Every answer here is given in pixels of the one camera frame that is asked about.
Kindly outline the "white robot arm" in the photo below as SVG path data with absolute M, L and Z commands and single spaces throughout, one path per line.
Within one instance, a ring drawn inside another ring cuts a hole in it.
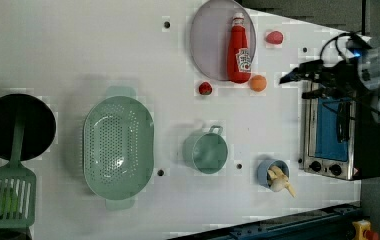
M 361 102 L 367 94 L 380 98 L 380 47 L 369 44 L 348 44 L 352 57 L 327 67 L 322 59 L 301 63 L 280 78 L 280 84 L 309 81 L 319 85 L 317 90 L 302 94 L 303 99 L 348 98 Z

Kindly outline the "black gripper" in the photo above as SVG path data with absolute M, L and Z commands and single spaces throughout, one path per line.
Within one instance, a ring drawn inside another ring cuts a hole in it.
M 302 98 L 305 100 L 327 98 L 327 97 L 346 97 L 357 93 L 366 92 L 365 86 L 361 83 L 358 74 L 358 60 L 342 60 L 333 67 L 323 67 L 322 60 L 313 60 L 301 63 L 279 80 L 280 84 L 298 82 L 302 80 L 313 81 L 319 73 L 318 83 L 323 88 L 304 92 Z

